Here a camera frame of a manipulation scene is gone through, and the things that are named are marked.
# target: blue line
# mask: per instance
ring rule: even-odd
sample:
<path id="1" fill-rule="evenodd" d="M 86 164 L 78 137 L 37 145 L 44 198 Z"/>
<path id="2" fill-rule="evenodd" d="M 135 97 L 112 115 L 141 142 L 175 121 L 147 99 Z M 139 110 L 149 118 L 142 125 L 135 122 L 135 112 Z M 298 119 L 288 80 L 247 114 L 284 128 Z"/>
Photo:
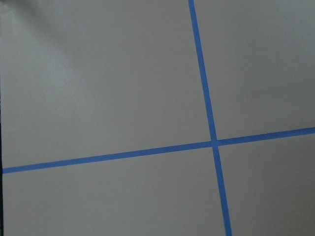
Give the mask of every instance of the blue line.
<path id="1" fill-rule="evenodd" d="M 168 153 L 168 152 L 175 152 L 175 151 L 209 148 L 209 147 L 211 147 L 210 141 L 194 143 L 194 144 L 169 146 L 169 147 L 158 147 L 158 148 L 145 149 L 145 150 L 139 150 L 139 151 L 128 151 L 128 152 L 121 152 L 121 153 L 115 153 L 115 154 L 107 154 L 107 155 L 102 155 L 102 156 L 91 156 L 91 157 L 84 157 L 84 158 L 77 158 L 77 159 L 70 159 L 70 160 L 63 160 L 63 161 L 53 161 L 53 162 L 46 162 L 46 163 L 39 163 L 39 164 L 32 164 L 32 165 L 25 165 L 25 166 L 9 167 L 9 168 L 3 169 L 3 174 L 22 172 L 22 171 L 32 171 L 32 170 L 61 167 L 61 166 L 70 166 L 70 165 L 77 165 L 77 164 L 84 164 L 84 163 L 91 163 L 91 162 L 98 162 L 98 161 L 108 161 L 108 160 L 115 160 L 115 159 L 129 158 L 129 157 L 161 154 L 161 153 Z"/>
<path id="2" fill-rule="evenodd" d="M 218 140 L 219 146 L 315 134 L 315 127 Z"/>
<path id="3" fill-rule="evenodd" d="M 190 16 L 191 16 L 192 29 L 193 29 L 193 36 L 195 39 L 195 45 L 196 45 L 196 51 L 197 51 L 197 57 L 198 57 L 203 95 L 204 95 L 207 117 L 208 117 L 208 125 L 209 125 L 209 131 L 210 131 L 210 136 L 211 136 L 213 156 L 214 156 L 216 173 L 217 173 L 225 234 L 226 236 L 232 236 L 232 229 L 231 229 L 230 216 L 228 212 L 228 205 L 227 205 L 225 185 L 224 185 L 223 172 L 222 172 L 222 166 L 221 166 L 219 145 L 218 145 L 218 140 L 217 140 L 215 121 L 213 117 L 210 91 L 208 88 L 207 74 L 206 74 L 206 69 L 205 69 L 205 64 L 204 64 L 204 59 L 203 59 L 203 54 L 202 54 L 197 16 L 196 16 L 196 11 L 195 11 L 194 1 L 188 0 L 188 3 L 189 3 L 189 10 L 190 10 Z"/>

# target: gray panel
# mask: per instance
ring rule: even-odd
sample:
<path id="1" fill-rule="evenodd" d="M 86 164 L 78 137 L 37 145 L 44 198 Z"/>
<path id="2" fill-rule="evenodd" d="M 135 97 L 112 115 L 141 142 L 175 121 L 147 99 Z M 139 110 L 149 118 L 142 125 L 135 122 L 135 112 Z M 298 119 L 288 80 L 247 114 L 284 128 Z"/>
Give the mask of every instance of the gray panel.
<path id="1" fill-rule="evenodd" d="M 6 236 L 223 236 L 210 148 L 4 175 Z"/>
<path id="2" fill-rule="evenodd" d="M 196 0 L 219 138 L 315 126 L 315 1 Z"/>
<path id="3" fill-rule="evenodd" d="M 220 147 L 234 236 L 315 235 L 315 135 Z"/>
<path id="4" fill-rule="evenodd" d="M 1 15 L 4 167 L 210 139 L 186 1 L 19 2 Z"/>

